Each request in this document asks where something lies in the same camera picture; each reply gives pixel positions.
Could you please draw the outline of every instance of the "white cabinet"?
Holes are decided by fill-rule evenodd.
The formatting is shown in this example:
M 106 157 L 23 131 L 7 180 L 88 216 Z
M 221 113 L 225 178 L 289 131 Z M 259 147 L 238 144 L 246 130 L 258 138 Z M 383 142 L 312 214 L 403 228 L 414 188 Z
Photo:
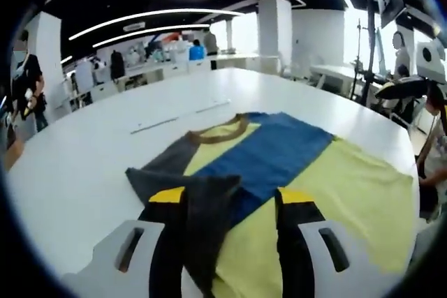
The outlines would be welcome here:
M 161 69 L 150 71 L 145 73 L 145 77 L 148 84 L 163 80 L 163 71 Z
M 173 64 L 163 68 L 163 79 L 167 80 L 168 78 L 187 75 L 187 73 L 188 73 L 187 63 Z
M 245 69 L 247 67 L 246 59 L 218 59 L 217 68 L 239 68 Z
M 278 58 L 274 57 L 261 57 L 261 70 L 262 73 L 267 73 L 268 75 L 278 75 L 280 69 Z
M 201 59 L 200 61 L 190 61 L 188 63 L 189 73 L 201 73 L 205 71 L 211 71 L 211 61 L 207 59 Z
M 249 57 L 245 60 L 245 67 L 247 70 L 261 72 L 261 59 L 259 57 Z
M 118 88 L 115 83 L 110 81 L 101 85 L 98 85 L 90 90 L 91 100 L 93 102 L 100 101 L 111 97 L 118 93 Z

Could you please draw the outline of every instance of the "white column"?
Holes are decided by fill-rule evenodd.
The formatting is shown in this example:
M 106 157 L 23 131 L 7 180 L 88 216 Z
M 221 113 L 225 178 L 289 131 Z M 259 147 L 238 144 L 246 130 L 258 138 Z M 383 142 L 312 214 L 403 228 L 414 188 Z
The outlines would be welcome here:
M 277 55 L 282 66 L 292 62 L 292 7 L 287 0 L 259 1 L 259 52 Z
M 61 20 L 45 12 L 40 12 L 35 19 L 38 20 L 37 30 L 29 32 L 30 37 L 36 36 L 35 45 L 29 43 L 29 47 L 41 66 L 45 80 L 43 92 L 47 98 L 45 116 L 51 124 L 68 113 L 68 104 L 62 105 Z
M 226 42 L 227 49 L 233 48 L 233 20 L 226 21 Z

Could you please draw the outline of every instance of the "bag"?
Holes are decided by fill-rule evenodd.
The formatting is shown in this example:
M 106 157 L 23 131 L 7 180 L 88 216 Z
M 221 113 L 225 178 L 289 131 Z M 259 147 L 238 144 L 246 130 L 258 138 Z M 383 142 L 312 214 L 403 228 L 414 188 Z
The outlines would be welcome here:
M 14 163 L 22 155 L 24 149 L 24 143 L 17 137 L 12 125 L 8 127 L 6 134 L 6 154 L 4 160 L 4 166 L 6 171 L 9 171 Z

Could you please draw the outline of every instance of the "window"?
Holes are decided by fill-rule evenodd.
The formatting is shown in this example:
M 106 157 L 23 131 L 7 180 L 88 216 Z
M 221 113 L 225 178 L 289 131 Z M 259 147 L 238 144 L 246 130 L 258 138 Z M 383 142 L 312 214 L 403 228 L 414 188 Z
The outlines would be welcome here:
M 258 52 L 258 15 L 256 12 L 233 18 L 233 47 L 238 52 Z
M 362 27 L 368 26 L 368 13 L 366 10 L 346 10 L 344 12 L 344 63 L 354 62 L 358 52 L 358 20 Z M 381 18 L 379 14 L 374 15 L 374 24 L 376 29 L 381 26 Z M 393 35 L 397 31 L 395 22 L 388 24 L 385 29 L 381 30 L 383 53 L 385 56 L 385 65 L 387 70 L 393 70 L 396 62 L 396 50 L 393 47 Z M 374 62 L 372 70 L 377 73 L 379 71 L 379 53 L 374 51 Z M 368 69 L 369 65 L 369 34 L 367 29 L 360 31 L 360 62 L 363 68 Z
M 217 47 L 220 50 L 228 49 L 228 41 L 226 39 L 226 21 L 219 21 L 211 24 L 210 31 L 216 36 Z

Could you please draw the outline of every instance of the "desk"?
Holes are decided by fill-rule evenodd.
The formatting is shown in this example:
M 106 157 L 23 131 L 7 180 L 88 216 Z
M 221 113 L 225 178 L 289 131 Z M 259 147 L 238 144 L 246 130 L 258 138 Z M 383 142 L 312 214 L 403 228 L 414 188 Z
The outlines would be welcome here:
M 351 84 L 353 83 L 355 77 L 354 69 L 348 66 L 313 65 L 310 66 L 309 69 L 312 74 L 321 75 L 321 78 L 316 86 L 317 89 L 321 89 L 326 76 L 330 76 L 343 80 L 343 92 L 346 93 L 351 89 Z M 381 87 L 377 83 L 372 83 L 372 86 L 376 88 Z
M 209 71 L 211 70 L 211 61 L 217 62 L 217 67 L 222 68 L 241 68 L 259 71 L 261 73 L 267 73 L 270 75 L 278 75 L 278 57 L 277 56 L 261 56 L 259 54 L 228 54 L 228 55 L 214 55 L 210 57 L 205 57 L 203 60 L 189 61 L 183 63 L 146 63 L 139 64 L 137 66 L 132 66 L 126 68 L 126 74 L 123 77 L 118 78 L 116 82 L 117 91 L 119 93 L 126 91 L 126 82 L 128 82 L 133 77 L 141 77 L 143 84 L 151 84 L 161 80 L 170 79 L 173 77 L 178 77 L 181 75 L 188 75 L 197 72 Z M 113 90 L 109 89 L 109 96 L 113 95 Z M 89 94 L 88 91 L 85 94 L 76 94 L 70 98 L 65 98 L 70 102 L 74 102 L 82 98 L 84 95 Z
M 231 103 L 189 113 L 223 99 Z M 418 219 L 417 171 L 403 128 L 334 94 L 277 76 L 227 68 L 117 94 L 31 138 L 8 175 L 11 202 L 25 235 L 56 276 L 80 271 L 100 240 L 143 209 L 126 179 L 126 168 L 143 166 L 191 129 L 214 126 L 236 112 L 248 111 L 283 111 L 410 173 L 415 178 L 410 220 Z M 133 125 L 178 116 L 183 117 L 130 135 Z

